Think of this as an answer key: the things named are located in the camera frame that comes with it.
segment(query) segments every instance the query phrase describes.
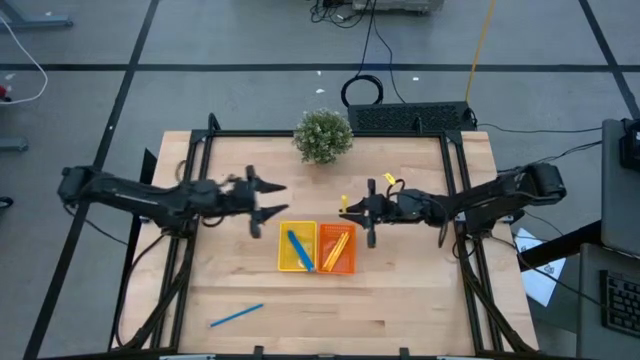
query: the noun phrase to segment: potted plant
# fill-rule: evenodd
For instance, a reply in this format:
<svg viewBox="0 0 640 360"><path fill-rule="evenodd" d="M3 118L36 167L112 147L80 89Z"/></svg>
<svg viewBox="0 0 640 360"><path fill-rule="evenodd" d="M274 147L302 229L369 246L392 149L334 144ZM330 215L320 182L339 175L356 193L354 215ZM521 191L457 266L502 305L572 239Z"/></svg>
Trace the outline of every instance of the potted plant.
<svg viewBox="0 0 640 360"><path fill-rule="evenodd" d="M334 163L337 156L352 147L353 133L340 113L321 109L305 112L293 136L293 144L302 152L302 161Z"/></svg>

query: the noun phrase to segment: white paper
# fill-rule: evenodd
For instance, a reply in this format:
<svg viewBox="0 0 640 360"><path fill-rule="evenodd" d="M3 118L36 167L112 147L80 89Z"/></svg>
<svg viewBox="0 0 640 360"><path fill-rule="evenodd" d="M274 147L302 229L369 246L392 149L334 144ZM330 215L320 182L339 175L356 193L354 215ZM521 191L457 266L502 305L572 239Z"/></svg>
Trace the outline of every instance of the white paper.
<svg viewBox="0 0 640 360"><path fill-rule="evenodd" d="M518 230L515 241L520 252L542 244L542 241L535 239L535 236L522 228ZM537 269L557 280L560 277L565 261L566 259L559 259L547 265L540 266ZM524 290L530 298L539 302L544 307L549 305L549 300L551 300L551 295L553 295L553 290L557 285L555 281L533 270L527 270L522 273L522 282L524 283Z"/></svg>

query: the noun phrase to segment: blue pen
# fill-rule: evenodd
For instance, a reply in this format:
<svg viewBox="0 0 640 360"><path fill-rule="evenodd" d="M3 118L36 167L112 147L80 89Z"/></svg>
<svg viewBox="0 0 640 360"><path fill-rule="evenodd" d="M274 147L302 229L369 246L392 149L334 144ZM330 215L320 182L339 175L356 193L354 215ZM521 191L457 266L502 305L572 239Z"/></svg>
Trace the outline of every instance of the blue pen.
<svg viewBox="0 0 640 360"><path fill-rule="evenodd" d="M309 255L307 255L307 253L304 251L304 248L302 248L302 244L300 244L300 241L298 241L298 239L296 238L296 234L293 231L289 230L287 232L287 235L289 235L289 241L291 241L291 245L293 245L293 248L296 249L296 252L300 257L300 260L302 260L304 267L307 268L308 272L312 272L313 261L311 261Z"/></svg>
<svg viewBox="0 0 640 360"><path fill-rule="evenodd" d="M214 327L214 326L218 326L218 325L220 325L220 324L224 324L224 323L226 323L226 322L227 322L227 321L229 321L229 320L233 320L233 319L237 318L238 316L242 316L242 315L244 315L244 314L246 314L246 313L250 313L250 312L252 312L252 311L254 311L254 310L258 310L258 309L260 309L260 308L261 308L261 307L263 307L263 306L264 306L264 304L258 304L258 305L252 306L252 307L250 307L250 308L248 308L248 309L246 309L246 310L242 310L242 311L237 312L237 313L235 313L235 314L233 314L233 315L231 315L231 316L227 316L227 317L226 317L226 318L224 318L224 319L220 319L220 320L218 320L218 321L216 321L216 322L213 322L213 323L211 323L211 325L210 325L209 327Z"/></svg>

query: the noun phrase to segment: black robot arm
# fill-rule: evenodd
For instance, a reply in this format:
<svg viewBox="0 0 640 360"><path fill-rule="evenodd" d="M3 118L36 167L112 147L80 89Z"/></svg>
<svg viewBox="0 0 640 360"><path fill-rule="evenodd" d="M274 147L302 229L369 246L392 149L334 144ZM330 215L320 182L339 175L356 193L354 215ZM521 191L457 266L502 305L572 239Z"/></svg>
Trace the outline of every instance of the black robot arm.
<svg viewBox="0 0 640 360"><path fill-rule="evenodd" d="M367 243L370 248L376 245L376 224L415 224L424 221L430 226L441 227L464 213L466 234L484 236L498 219L527 205L555 204L567 194L558 168L546 163L527 165L500 174L493 181L453 196L404 189L404 182L400 191L387 191L385 196L375 193L375 180L369 179L367 185L369 196L349 206L340 217L369 230ZM393 196L397 197L397 201L391 200Z"/></svg>
<svg viewBox="0 0 640 360"><path fill-rule="evenodd" d="M258 208L256 192L270 193L286 189L270 184L255 174L253 166L247 166L246 179L229 177L225 184L213 180L186 181L172 188L159 188L115 177L90 166L65 168L58 195L65 206L79 202L98 202L135 215L152 219L163 232L184 237L194 229L193 220L221 218L249 214L250 232L260 237L259 224L284 210L288 205ZM231 189L223 191L229 183Z"/></svg>

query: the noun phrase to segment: wooden table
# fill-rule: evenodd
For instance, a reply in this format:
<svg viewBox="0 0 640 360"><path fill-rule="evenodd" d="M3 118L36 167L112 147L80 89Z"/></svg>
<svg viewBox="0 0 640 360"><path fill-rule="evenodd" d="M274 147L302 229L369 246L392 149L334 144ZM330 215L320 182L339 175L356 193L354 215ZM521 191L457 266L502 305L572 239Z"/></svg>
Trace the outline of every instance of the wooden table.
<svg viewBox="0 0 640 360"><path fill-rule="evenodd" d="M154 185L176 184L175 169L186 157L189 136L189 132L165 133ZM469 132L463 138L472 185L493 180L496 168L488 135ZM453 147L450 153L459 190ZM340 195L348 195L351 203L359 201L367 192L368 178L378 181L378 192L386 188L382 174L390 172L410 188L446 194L437 139L355 138L353 149L335 165L317 166L300 162L290 138L215 138L208 178L222 181L231 173L244 175L247 164L255 165L264 180L288 187L260 195L260 204L287 203L290 208L263 227L261 239L249 236L246 215L225 219L216 228L201 226L181 353L246 354L263 345L267 354L395 355L400 347L408 347L412 355L473 354L460 268L451 254L453 229L438 248L438 230L425 224L380 225L377 248L368 249L366 232L359 228L354 276L277 270L279 222L341 221ZM144 225L136 256L158 234L155 225ZM511 239L504 224L496 226L494 235ZM168 244L164 240L147 254L131 277L120 324L123 339L133 335L158 301ZM494 240L484 244L496 305L522 338L537 348L514 250ZM208 327L259 303L265 304L262 309ZM486 313L479 302L478 311L485 348L490 348ZM162 344L168 343L173 316L170 309Z"/></svg>

